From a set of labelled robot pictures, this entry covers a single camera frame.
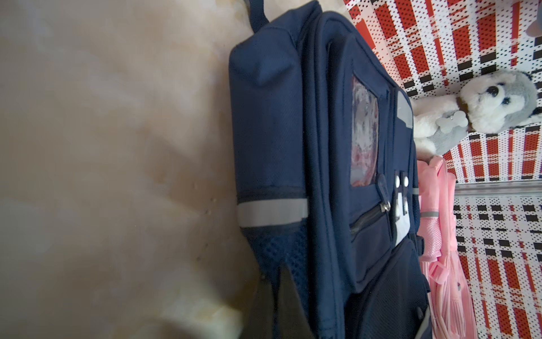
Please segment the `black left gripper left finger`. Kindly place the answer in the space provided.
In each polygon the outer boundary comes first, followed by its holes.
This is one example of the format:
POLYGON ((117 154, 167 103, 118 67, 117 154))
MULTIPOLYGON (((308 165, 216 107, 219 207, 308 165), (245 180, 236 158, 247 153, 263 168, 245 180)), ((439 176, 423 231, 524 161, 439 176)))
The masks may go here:
POLYGON ((248 320, 240 339, 271 339, 275 321, 275 298, 272 285, 267 279, 258 283, 248 320))

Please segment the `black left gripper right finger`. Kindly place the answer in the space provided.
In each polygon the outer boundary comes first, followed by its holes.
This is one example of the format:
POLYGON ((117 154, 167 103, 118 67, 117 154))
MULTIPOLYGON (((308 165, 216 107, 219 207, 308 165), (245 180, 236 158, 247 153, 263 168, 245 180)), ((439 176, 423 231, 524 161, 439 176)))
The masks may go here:
POLYGON ((277 315, 281 338, 314 338, 292 272, 287 266, 280 269, 277 315))

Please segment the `navy blue backpack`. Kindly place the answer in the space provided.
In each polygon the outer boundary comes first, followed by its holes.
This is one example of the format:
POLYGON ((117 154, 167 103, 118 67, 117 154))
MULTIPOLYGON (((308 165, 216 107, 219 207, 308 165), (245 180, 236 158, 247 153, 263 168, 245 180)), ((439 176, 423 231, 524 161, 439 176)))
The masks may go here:
POLYGON ((358 30, 317 1, 230 54, 237 220, 275 298, 292 272, 314 338, 430 338, 414 117, 358 30))

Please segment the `pink school backpack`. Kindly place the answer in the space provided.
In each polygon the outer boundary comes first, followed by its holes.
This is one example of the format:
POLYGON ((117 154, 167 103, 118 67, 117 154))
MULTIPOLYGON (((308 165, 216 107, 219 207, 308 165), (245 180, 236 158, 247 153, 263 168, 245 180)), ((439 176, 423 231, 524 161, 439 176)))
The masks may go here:
POLYGON ((453 213, 457 178, 445 160, 434 156, 418 162, 420 227, 424 250, 421 270, 429 287, 434 338, 477 338, 472 298, 456 238, 453 213))

